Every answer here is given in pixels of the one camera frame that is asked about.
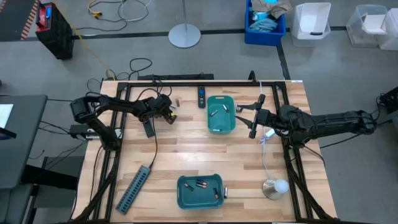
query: metal stand base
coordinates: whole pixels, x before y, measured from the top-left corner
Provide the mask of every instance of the metal stand base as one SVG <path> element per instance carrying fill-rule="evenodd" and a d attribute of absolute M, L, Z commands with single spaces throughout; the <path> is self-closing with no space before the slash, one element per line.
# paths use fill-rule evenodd
<path fill-rule="evenodd" d="M 192 24 L 179 24 L 169 32 L 169 41 L 180 48 L 193 47 L 200 37 L 200 30 Z"/>

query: table leg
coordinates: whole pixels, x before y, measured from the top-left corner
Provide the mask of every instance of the table leg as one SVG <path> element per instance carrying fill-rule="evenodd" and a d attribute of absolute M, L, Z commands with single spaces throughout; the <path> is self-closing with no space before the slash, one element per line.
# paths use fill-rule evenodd
<path fill-rule="evenodd" d="M 22 183 L 48 185 L 70 190 L 76 190 L 77 181 L 77 177 L 60 174 L 31 165 L 25 166 L 25 171 L 21 178 Z"/>

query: white plastic bin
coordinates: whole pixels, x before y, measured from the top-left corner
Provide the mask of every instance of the white plastic bin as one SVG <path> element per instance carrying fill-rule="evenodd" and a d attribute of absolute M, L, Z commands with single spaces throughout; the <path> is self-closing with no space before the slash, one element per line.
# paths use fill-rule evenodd
<path fill-rule="evenodd" d="M 377 36 L 382 50 L 398 50 L 398 8 L 391 9 L 386 16 L 387 35 Z"/>
<path fill-rule="evenodd" d="M 292 42 L 296 47 L 315 47 L 330 33 L 330 6 L 330 3 L 305 3 L 295 7 Z"/>
<path fill-rule="evenodd" d="M 377 35 L 386 35 L 384 19 L 387 8 L 380 5 L 358 5 L 346 28 L 353 47 L 377 47 Z"/>

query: black desk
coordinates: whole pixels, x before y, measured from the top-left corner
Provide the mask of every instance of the black desk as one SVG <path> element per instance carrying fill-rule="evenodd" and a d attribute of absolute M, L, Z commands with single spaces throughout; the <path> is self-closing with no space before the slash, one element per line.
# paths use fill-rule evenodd
<path fill-rule="evenodd" d="M 6 129 L 17 134 L 15 139 L 0 141 L 0 189 L 13 189 L 21 183 L 76 189 L 76 177 L 26 164 L 46 102 L 45 95 L 0 97 L 0 104 L 14 105 Z"/>

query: gray concrete floor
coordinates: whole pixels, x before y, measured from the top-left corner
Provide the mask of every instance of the gray concrete floor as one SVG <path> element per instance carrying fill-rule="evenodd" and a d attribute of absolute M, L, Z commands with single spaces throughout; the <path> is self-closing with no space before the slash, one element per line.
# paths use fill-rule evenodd
<path fill-rule="evenodd" d="M 89 0 L 59 0 L 65 14 L 77 27 L 114 28 L 86 14 Z M 315 2 L 292 0 L 292 4 Z M 333 1 L 330 25 L 344 26 L 358 4 L 383 4 L 398 7 L 395 0 Z M 201 30 L 242 29 L 243 0 L 187 1 L 188 20 Z M 117 8 L 101 6 L 104 16 L 115 19 Z M 182 22 L 181 2 L 152 0 L 150 15 L 129 24 L 118 33 L 165 32 Z M 138 6 L 126 5 L 127 16 L 137 16 Z M 287 14 L 287 26 L 293 13 Z M 105 34 L 85 30 L 83 34 Z M 30 31 L 34 36 L 34 27 Z M 246 45 L 243 34 L 203 35 L 190 49 L 177 49 L 167 37 L 87 40 L 88 45 L 116 73 L 128 71 L 134 57 L 147 57 L 153 66 L 141 75 L 214 73 L 216 79 L 245 79 L 254 70 L 260 79 L 280 80 L 282 70 L 275 47 Z M 290 33 L 282 39 L 290 76 L 303 80 L 313 114 L 339 113 L 348 110 L 376 109 L 375 98 L 398 84 L 398 52 L 352 48 L 345 31 L 332 31 L 323 45 L 315 49 L 296 48 Z M 47 94 L 50 98 L 75 99 L 86 93 L 89 78 L 104 77 L 104 69 L 79 41 L 73 58 L 56 60 L 40 43 L 0 42 L 0 94 Z M 73 123 L 67 103 L 48 102 L 43 120 L 62 126 Z M 339 141 L 349 134 L 320 139 L 321 145 Z M 45 149 L 46 156 L 77 145 L 65 136 L 39 132 L 31 156 Z M 371 136 L 322 150 L 338 216 L 343 220 L 368 223 L 396 223 L 398 220 L 398 140 L 397 132 L 385 125 Z M 85 148 L 74 156 L 83 156 Z M 40 159 L 29 161 L 39 166 Z M 64 221 L 72 205 L 39 210 L 36 223 Z"/>

